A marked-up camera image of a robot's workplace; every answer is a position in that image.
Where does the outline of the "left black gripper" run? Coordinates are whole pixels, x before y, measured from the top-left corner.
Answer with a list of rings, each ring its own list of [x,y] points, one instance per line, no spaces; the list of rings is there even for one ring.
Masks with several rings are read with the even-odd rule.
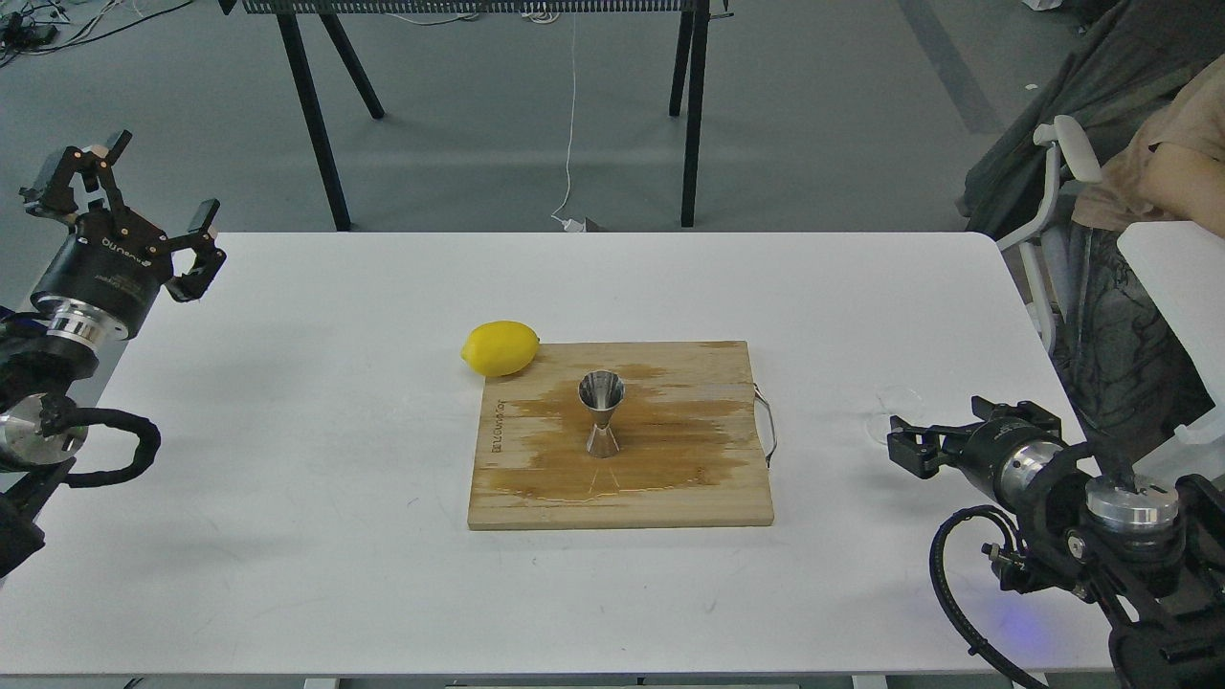
[[[61,153],[48,157],[31,188],[20,189],[27,215],[55,221],[81,235],[70,235],[58,250],[31,293],[31,305],[51,314],[62,302],[83,302],[118,322],[119,340],[137,336],[162,286],[175,302],[201,300],[227,257],[216,244],[213,221],[221,208],[217,199],[200,204],[183,235],[167,238],[160,230],[132,230],[131,212],[111,170],[132,137],[130,131],[120,130],[104,145],[85,150],[67,145]],[[89,210],[109,211],[104,229],[119,238],[83,238],[87,215],[78,212],[76,178],[87,192],[104,191],[105,200]],[[191,267],[173,275],[172,254],[187,249],[195,255]]]

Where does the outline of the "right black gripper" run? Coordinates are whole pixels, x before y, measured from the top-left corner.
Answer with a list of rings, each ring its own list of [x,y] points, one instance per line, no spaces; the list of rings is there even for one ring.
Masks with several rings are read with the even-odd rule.
[[[975,395],[970,405],[971,414],[984,423],[969,434],[968,427],[920,427],[891,416],[884,436],[888,457],[919,479],[953,465],[1001,508],[1016,508],[1038,472],[1067,449],[1060,439],[1062,422],[1028,400],[993,403]]]

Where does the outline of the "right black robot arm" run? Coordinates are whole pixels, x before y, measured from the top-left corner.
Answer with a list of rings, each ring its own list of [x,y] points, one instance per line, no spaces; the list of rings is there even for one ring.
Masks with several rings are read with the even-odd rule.
[[[930,579],[944,615],[969,646],[1013,683],[1041,687],[978,633],[956,602],[944,548],[958,523],[989,519],[984,544],[1001,588],[1063,588],[1098,604],[1107,653],[1125,688],[1220,688],[1224,679],[1223,493],[1188,474],[1169,483],[1136,474],[1091,443],[1071,445],[1060,421],[1030,401],[971,397],[976,422],[914,425],[891,418],[892,461],[921,479],[949,466],[989,504],[937,528]]]

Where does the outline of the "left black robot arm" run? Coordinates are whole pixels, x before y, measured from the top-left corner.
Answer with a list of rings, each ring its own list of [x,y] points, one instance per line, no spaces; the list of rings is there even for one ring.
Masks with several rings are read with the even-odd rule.
[[[65,224],[67,235],[31,292],[29,309],[2,313],[2,471],[20,474],[1,498],[2,574],[45,546],[36,515],[58,488],[118,485],[152,466],[160,445],[152,421],[88,409],[69,387],[96,375],[107,340],[134,340],[160,291],[200,300],[225,262],[212,224],[217,200],[203,201],[176,238],[123,201],[113,168],[131,137],[123,130],[109,143],[69,145],[20,191],[27,215]],[[92,425],[136,436],[125,467],[75,474]]]

